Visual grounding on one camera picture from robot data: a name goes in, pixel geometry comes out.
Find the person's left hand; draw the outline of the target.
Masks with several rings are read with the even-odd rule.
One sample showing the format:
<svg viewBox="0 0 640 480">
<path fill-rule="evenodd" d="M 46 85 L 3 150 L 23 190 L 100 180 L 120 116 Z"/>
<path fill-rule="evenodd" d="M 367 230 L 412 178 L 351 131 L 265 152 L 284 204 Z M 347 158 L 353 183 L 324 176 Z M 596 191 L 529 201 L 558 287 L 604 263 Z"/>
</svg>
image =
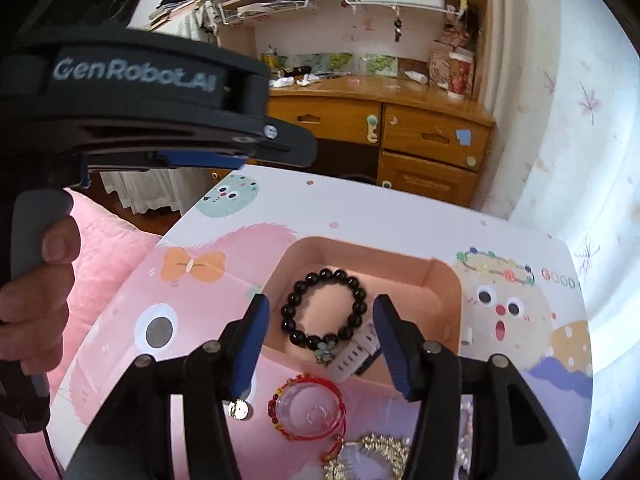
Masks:
<svg viewBox="0 0 640 480">
<path fill-rule="evenodd" d="M 43 263 L 1 289 L 0 356 L 20 364 L 26 375 L 46 374 L 62 361 L 70 316 L 67 298 L 75 281 L 73 262 L 80 253 L 73 217 L 47 230 L 41 252 Z"/>
</svg>

